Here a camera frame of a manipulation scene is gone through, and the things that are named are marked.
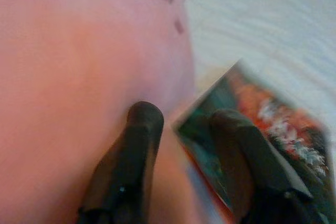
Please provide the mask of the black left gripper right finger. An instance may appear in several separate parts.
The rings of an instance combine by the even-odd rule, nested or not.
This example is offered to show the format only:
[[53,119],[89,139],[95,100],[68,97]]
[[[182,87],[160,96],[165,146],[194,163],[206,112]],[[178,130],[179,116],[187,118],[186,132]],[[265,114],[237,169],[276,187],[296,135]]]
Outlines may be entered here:
[[211,137],[237,223],[323,222],[302,179],[249,119],[218,110]]

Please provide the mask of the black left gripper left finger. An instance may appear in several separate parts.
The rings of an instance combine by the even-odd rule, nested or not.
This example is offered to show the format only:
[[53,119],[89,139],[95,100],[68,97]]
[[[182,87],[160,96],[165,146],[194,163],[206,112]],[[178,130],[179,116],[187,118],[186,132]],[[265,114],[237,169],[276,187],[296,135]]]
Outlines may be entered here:
[[164,117],[140,101],[119,138],[98,163],[78,210],[78,223],[147,223],[153,170]]

